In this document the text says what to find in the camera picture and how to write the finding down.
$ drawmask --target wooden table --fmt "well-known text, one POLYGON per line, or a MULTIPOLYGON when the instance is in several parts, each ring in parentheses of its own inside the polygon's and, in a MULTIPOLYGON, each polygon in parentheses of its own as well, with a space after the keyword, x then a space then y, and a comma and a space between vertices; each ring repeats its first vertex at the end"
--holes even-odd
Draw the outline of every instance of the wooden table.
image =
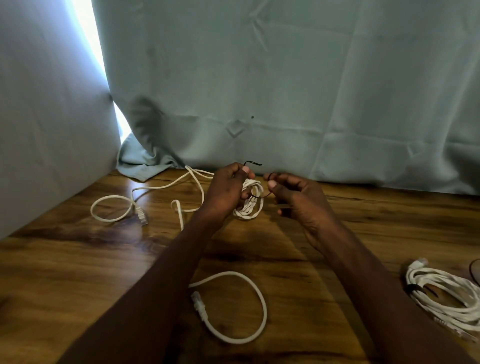
MULTIPOLYGON (((183 171, 168 170, 147 184, 161 186, 183 171)), ((205 189, 208 181, 203 182, 205 189)), ((140 199, 150 223, 136 217, 106 224, 90 205, 108 194, 128 195, 141 185, 113 172, 0 244, 0 362, 55 361, 150 267, 178 234, 170 209, 198 206, 192 179, 140 199)), ((395 276, 417 257, 468 277, 480 257, 479 199, 367 186, 324 184, 335 212, 395 276)), ((112 218, 125 203, 108 200, 98 213, 112 218)), ((245 345, 228 345, 204 327, 188 294, 167 350, 167 363, 317 363, 379 361, 359 316, 323 257, 296 222, 279 217, 270 197, 250 221, 231 219, 210 242, 194 281, 235 270, 263 292, 268 321, 245 345)), ((210 322, 231 337, 252 334, 262 319, 260 302, 243 280, 222 277, 198 289, 210 322)), ((462 343, 480 360, 478 345, 462 343)))

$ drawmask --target left hand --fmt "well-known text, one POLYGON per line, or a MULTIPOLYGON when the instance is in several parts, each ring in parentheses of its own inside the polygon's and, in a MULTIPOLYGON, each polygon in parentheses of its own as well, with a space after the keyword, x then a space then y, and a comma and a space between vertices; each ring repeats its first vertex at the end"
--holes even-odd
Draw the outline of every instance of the left hand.
POLYGON ((207 213, 223 222, 233 209, 242 207, 250 197, 250 190, 242 192, 243 182, 247 177, 254 179, 255 174, 250 168, 237 162, 217 170, 199 212, 207 213))

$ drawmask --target light blue curtain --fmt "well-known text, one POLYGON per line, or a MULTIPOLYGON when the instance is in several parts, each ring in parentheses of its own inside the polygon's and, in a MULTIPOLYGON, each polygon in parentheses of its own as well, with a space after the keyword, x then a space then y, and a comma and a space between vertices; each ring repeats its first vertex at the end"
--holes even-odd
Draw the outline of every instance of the light blue curtain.
POLYGON ((119 170, 480 193, 478 0, 94 0, 119 170))

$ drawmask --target curtain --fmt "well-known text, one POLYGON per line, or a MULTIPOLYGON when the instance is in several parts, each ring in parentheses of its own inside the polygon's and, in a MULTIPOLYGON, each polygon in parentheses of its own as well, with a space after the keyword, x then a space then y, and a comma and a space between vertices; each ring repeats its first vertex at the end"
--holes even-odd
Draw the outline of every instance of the curtain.
POLYGON ((71 10, 0 0, 0 238, 115 168, 107 80, 71 10))
POLYGON ((480 193, 480 1, 94 0, 119 170, 480 193))

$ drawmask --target hand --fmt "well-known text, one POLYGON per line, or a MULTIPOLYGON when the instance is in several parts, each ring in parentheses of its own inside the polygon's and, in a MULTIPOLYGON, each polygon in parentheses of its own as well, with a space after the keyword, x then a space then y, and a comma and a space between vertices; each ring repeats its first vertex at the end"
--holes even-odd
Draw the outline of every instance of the hand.
POLYGON ((240 163, 232 163, 217 170, 200 210, 223 222, 233 209, 243 207, 245 200, 251 196, 250 190, 242 192, 247 177, 254 179, 255 174, 240 163))
POLYGON ((291 207, 279 209, 278 213, 297 220, 305 229, 309 243, 319 249, 321 230, 340 225, 320 184, 290 173, 266 173, 264 179, 269 179, 268 190, 275 195, 276 202, 286 202, 291 207))

